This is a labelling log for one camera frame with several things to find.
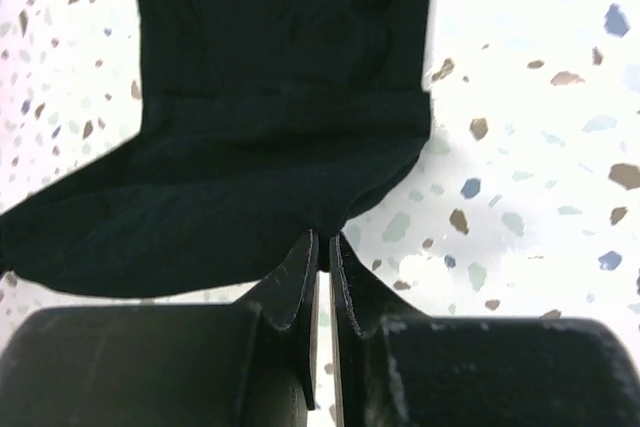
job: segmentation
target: black cloth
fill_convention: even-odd
[[[3,265],[74,294],[256,280],[411,170],[429,0],[138,0],[140,134],[0,218]]]

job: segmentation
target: terrazzo tabletop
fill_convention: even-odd
[[[595,318],[638,362],[640,1],[432,0],[430,14],[433,138],[349,240],[429,314]],[[138,48],[135,0],[0,0],[2,211],[136,134]],[[312,427],[335,417],[322,290]],[[6,275],[0,345],[37,309],[111,302]]]

